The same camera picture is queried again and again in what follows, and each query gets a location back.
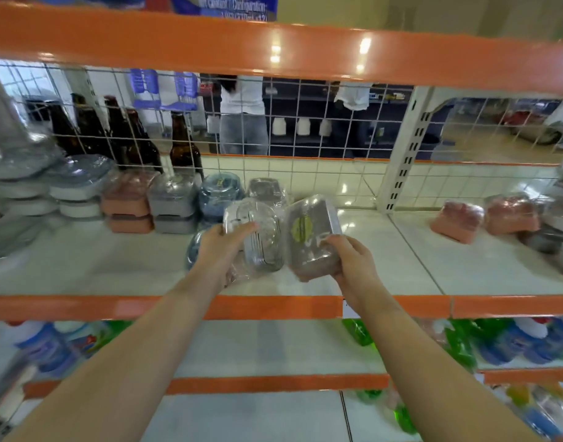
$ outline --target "hand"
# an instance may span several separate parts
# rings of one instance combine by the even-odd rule
[[[256,230],[255,222],[239,225],[226,235],[221,224],[212,226],[202,236],[197,261],[191,273],[201,273],[205,279],[216,281],[216,294],[219,293],[226,285],[226,273],[240,251],[242,241]]]
[[[341,258],[341,272],[333,277],[347,303],[361,316],[374,300],[390,296],[376,272],[372,253],[356,238],[333,235],[326,238]]]

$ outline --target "person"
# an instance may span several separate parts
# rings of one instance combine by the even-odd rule
[[[228,235],[221,225],[207,231],[189,274],[64,380],[5,442],[138,441],[244,238],[255,230],[247,223]],[[327,242],[342,264],[334,278],[372,335],[425,442],[540,442],[404,312],[363,244],[337,235]]]
[[[220,103],[220,152],[267,155],[269,133],[263,102],[263,76],[218,75]]]
[[[367,158],[365,111],[369,107],[372,82],[341,81],[334,97],[331,145],[341,149],[338,158]]]

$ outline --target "brown glass bottle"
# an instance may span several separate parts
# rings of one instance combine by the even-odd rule
[[[124,119],[122,109],[117,103],[115,96],[104,96],[105,106],[108,108],[109,133],[115,159],[121,170],[126,169],[126,152],[134,143],[134,136],[130,125]]]
[[[173,148],[170,152],[171,163],[175,171],[178,167],[195,167],[195,171],[204,179],[202,155],[195,143],[189,137],[185,125],[185,115],[172,111],[173,120]]]
[[[154,170],[162,173],[163,168],[160,164],[159,150],[150,140],[148,133],[146,133],[140,118],[138,118],[138,112],[133,108],[127,108],[126,113],[135,138],[126,151],[128,162],[136,165],[154,166]]]
[[[86,148],[92,149],[91,153],[103,155],[114,160],[111,142],[108,139],[108,134],[101,125],[101,121],[95,109],[87,105],[83,95],[72,93],[71,96],[81,142],[83,142]]]
[[[56,138],[58,146],[62,148],[67,156],[82,155],[93,153],[85,146],[85,143],[77,138],[77,131],[64,112],[64,108],[59,101],[48,101],[46,106],[52,121],[52,132]]]

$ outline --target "wire grid panel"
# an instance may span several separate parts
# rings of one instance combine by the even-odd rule
[[[42,69],[45,73],[32,78],[33,89],[29,85],[26,90],[19,79],[11,81],[7,76],[17,76],[12,71],[20,68],[21,74]],[[322,193],[333,196],[337,206],[369,208],[375,207],[413,89],[381,83],[186,73],[194,86],[186,85],[188,91],[182,93],[182,81],[188,79],[182,79],[181,73],[142,70],[142,79],[135,80],[140,72],[131,69],[88,66],[83,71],[10,60],[0,60],[0,74],[10,81],[5,91],[29,128],[52,131],[49,116],[34,104],[55,100],[62,104],[81,142],[104,138],[108,156],[118,158],[116,143],[132,140],[111,129],[104,97],[114,96],[123,118],[128,118],[131,109],[138,113],[160,151],[163,169],[177,170],[176,164],[168,167],[172,165],[169,152],[178,144],[172,140],[171,122],[172,106],[177,104],[178,111],[184,111],[189,137],[201,152],[205,175],[228,171],[239,175],[245,185],[251,178],[274,177],[296,199]],[[96,109],[102,137],[83,133],[71,96],[75,92]],[[131,123],[129,127],[136,137]],[[66,138],[55,134],[57,140]],[[139,158],[124,165],[156,166],[145,161],[138,141],[134,139],[133,145]]]
[[[419,150],[398,208],[482,204],[510,192],[539,197],[563,160],[562,99],[454,98],[429,127],[441,140]]]

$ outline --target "white shirt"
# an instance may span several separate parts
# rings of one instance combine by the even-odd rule
[[[237,88],[229,93],[222,88],[220,113],[264,115],[263,76],[239,76]]]
[[[359,111],[369,107],[369,89],[373,82],[341,82],[334,101],[343,101],[349,110]]]

